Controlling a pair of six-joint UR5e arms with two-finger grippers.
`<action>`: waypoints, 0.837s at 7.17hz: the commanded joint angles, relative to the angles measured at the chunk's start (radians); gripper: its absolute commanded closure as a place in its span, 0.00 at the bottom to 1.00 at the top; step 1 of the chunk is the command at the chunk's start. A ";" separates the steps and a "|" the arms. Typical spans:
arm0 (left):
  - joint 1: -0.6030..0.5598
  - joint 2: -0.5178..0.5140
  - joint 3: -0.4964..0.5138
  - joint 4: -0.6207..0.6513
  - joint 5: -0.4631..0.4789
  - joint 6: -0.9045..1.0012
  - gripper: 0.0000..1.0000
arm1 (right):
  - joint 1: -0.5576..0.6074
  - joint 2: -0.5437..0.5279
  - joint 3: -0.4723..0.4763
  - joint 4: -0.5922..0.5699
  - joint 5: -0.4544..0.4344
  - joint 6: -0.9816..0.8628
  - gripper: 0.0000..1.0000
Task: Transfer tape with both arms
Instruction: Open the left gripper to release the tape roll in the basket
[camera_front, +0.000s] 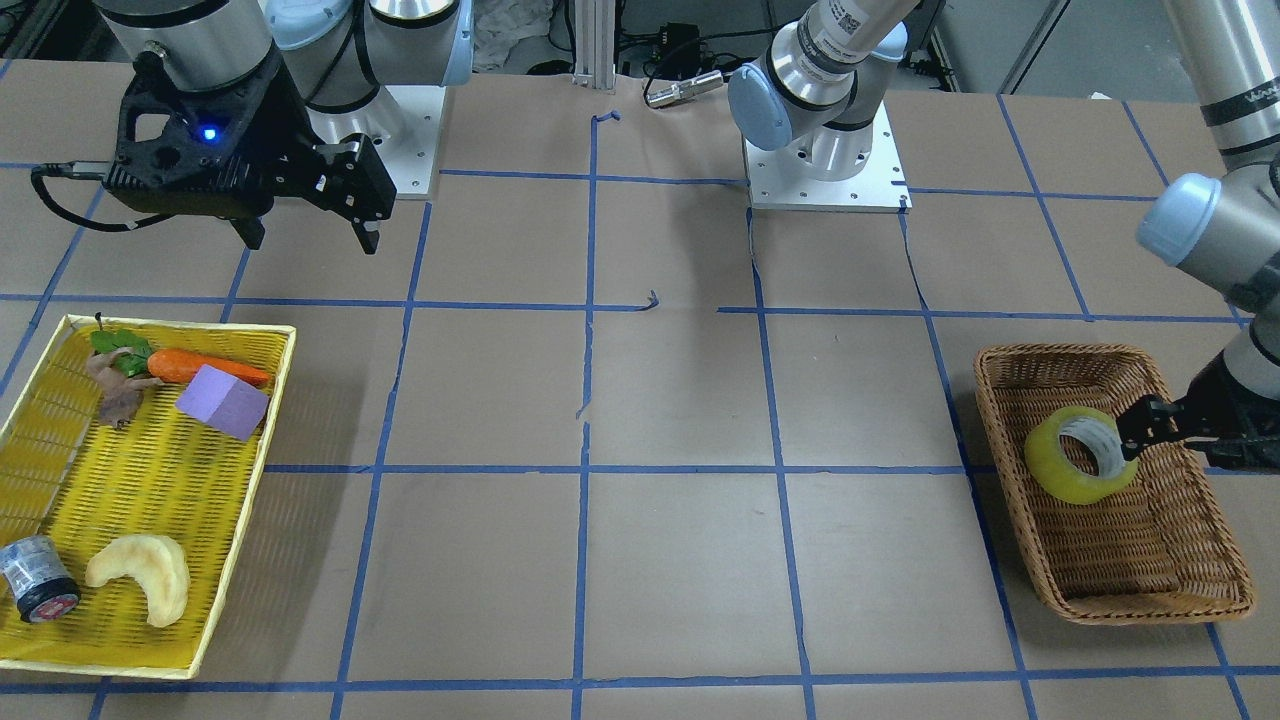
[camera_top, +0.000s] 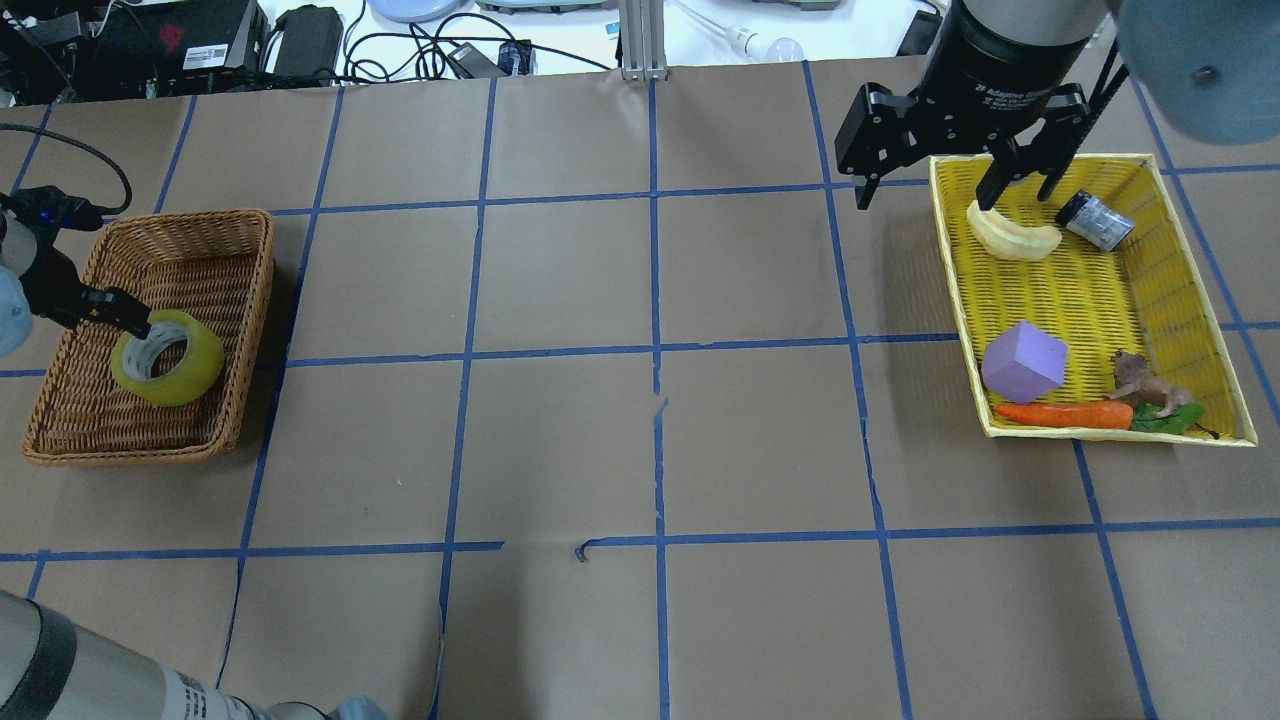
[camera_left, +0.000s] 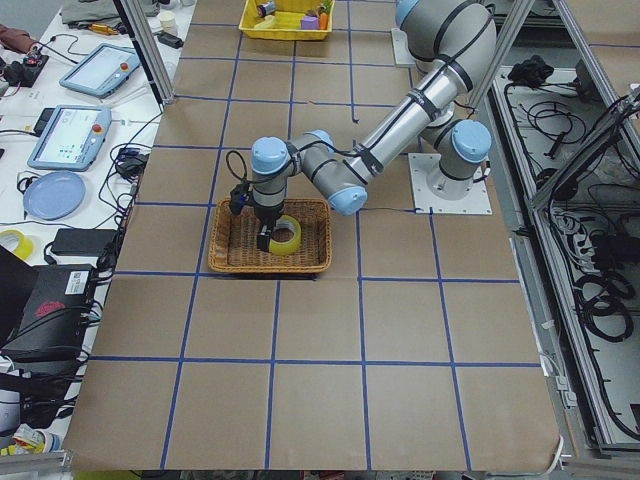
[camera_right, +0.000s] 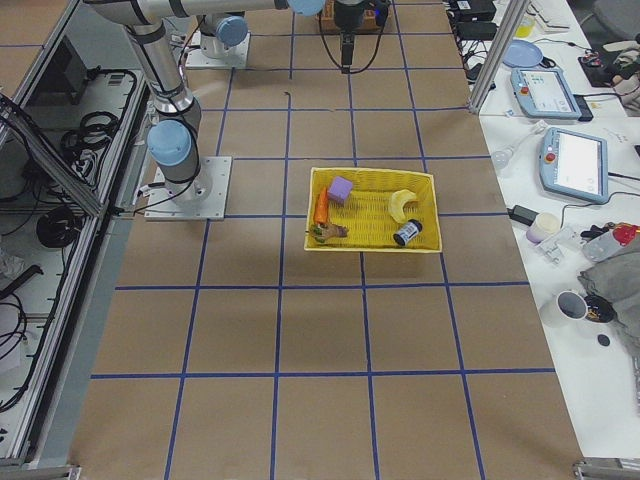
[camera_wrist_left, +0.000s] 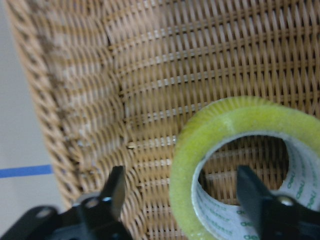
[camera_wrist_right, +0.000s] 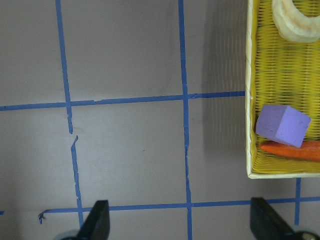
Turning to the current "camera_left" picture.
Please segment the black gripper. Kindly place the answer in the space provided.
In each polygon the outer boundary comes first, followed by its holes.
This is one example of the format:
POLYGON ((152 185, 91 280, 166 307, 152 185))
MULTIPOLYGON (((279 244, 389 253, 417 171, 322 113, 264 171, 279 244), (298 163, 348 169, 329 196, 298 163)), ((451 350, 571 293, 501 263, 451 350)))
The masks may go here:
POLYGON ((269 253, 273 229, 275 228, 277 220, 283 214, 283 203, 280 202, 272 206, 256 203, 253 209, 262 225, 257 235, 257 248, 262 252, 269 253))

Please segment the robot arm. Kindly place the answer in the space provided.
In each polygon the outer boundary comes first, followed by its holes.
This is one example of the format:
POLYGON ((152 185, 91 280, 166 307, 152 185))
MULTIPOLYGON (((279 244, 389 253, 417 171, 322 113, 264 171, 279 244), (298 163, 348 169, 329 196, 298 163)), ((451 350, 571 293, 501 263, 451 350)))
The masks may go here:
POLYGON ((455 114, 455 99, 473 90, 495 53, 496 26, 478 1, 401 1, 396 24, 417 66, 430 68, 421 82, 348 153, 330 135, 312 130, 284 141, 262 137, 252 146, 252 185, 244 202, 260 221, 257 247, 271 252, 282 216, 287 181, 304 174, 338 213, 348 216, 367 201, 366 187, 418 136, 440 151, 445 180, 468 185, 491 146, 480 122, 455 114))

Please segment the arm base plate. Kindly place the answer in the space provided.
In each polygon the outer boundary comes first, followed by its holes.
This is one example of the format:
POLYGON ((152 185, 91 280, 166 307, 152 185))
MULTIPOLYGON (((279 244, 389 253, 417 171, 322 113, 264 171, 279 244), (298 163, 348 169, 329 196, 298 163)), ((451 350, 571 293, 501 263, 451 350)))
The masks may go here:
POLYGON ((390 33, 395 65, 405 68, 414 67, 415 59, 409 52, 407 35, 399 28, 392 28, 390 33))
POLYGON ((440 154, 410 153, 409 173, 418 214, 491 215, 482 168, 466 180, 453 180, 440 169, 440 154))

